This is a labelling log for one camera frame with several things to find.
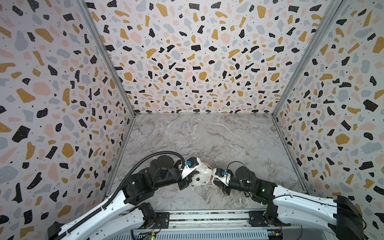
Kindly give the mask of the white plush teddy bear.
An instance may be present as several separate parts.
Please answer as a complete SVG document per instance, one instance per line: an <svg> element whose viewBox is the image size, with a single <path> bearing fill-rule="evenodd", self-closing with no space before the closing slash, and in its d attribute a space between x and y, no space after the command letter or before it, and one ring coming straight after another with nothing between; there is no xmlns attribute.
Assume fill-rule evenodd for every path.
<svg viewBox="0 0 384 240"><path fill-rule="evenodd" d="M190 185L192 187L209 185L212 168L209 165L202 163L202 166L197 171L198 173L192 177Z"/></svg>

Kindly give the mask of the red white striped sweater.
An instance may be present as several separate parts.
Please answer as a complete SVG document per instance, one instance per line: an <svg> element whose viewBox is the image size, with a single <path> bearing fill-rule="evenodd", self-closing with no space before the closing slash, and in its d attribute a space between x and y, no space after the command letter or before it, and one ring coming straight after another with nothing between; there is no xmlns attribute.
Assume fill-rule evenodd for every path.
<svg viewBox="0 0 384 240"><path fill-rule="evenodd" d="M214 179L215 179L215 170L216 170L216 169L212 169L212 171L211 171L211 176L210 176L210 179L209 179L209 185L212 185L213 182L214 182Z"/></svg>

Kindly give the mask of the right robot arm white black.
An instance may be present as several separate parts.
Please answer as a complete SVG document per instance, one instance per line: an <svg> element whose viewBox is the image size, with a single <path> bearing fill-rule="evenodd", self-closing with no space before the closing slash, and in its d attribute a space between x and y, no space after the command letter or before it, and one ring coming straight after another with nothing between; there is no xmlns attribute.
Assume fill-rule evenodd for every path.
<svg viewBox="0 0 384 240"><path fill-rule="evenodd" d="M356 206L344 196L332 199L295 192L257 178L245 166L235 172L215 169L214 184L226 195L235 190L266 205L264 217L270 224L308 226L334 234L339 240L365 238L367 224Z"/></svg>

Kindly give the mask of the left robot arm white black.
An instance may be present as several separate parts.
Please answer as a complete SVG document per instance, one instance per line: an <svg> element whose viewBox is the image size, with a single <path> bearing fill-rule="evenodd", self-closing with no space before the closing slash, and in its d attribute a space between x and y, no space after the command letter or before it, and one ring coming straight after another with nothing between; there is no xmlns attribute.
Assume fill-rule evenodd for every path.
<svg viewBox="0 0 384 240"><path fill-rule="evenodd" d="M161 151L140 160L124 177L115 192L85 215L67 224L54 222L50 240L102 240L124 231L150 228L156 212L147 199L159 188L177 184L188 187L199 173L199 158L187 160L178 153Z"/></svg>

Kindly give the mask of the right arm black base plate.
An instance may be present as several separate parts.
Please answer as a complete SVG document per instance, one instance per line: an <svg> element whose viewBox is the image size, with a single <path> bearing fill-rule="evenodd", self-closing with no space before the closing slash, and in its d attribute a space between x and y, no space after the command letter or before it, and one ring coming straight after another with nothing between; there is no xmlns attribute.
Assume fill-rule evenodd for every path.
<svg viewBox="0 0 384 240"><path fill-rule="evenodd" d="M279 220L267 218L265 211L249 211L248 223L252 227L290 227L291 224L283 224Z"/></svg>

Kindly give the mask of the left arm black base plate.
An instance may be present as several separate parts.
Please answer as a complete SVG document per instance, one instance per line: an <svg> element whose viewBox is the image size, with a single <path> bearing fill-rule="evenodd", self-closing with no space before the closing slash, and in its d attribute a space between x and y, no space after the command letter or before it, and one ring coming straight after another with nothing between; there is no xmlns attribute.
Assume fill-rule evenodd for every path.
<svg viewBox="0 0 384 240"><path fill-rule="evenodd" d="M149 229L168 229L170 223L170 212L156 212L155 216L145 220L143 224L139 226L139 230Z"/></svg>

